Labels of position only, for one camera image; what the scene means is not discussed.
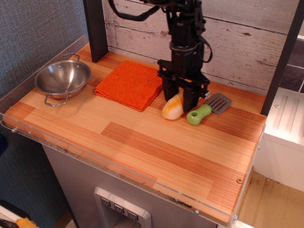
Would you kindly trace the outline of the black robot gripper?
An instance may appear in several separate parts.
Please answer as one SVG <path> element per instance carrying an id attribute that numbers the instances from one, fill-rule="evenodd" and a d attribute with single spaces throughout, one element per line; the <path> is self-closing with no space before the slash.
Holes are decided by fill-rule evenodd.
<path id="1" fill-rule="evenodd" d="M 200 98 L 209 98 L 210 81 L 201 73 L 204 63 L 204 45 L 183 49 L 171 45 L 171 60 L 158 61 L 158 76 L 162 78 L 162 87 L 166 101 L 169 101 L 183 88 L 183 110 L 190 111 L 198 105 Z"/>

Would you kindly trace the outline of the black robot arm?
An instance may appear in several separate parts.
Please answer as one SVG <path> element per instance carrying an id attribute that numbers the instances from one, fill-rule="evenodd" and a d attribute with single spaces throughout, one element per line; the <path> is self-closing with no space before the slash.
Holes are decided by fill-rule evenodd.
<path id="1" fill-rule="evenodd" d="M 148 4 L 159 6 L 166 13 L 171 35 L 171 60 L 158 61 L 158 76 L 162 78 L 165 99 L 169 101 L 183 89 L 183 110 L 196 107 L 199 98 L 209 96 L 210 81 L 202 74 L 205 46 L 209 43 L 202 37 L 205 19 L 200 0 L 149 0 Z"/>

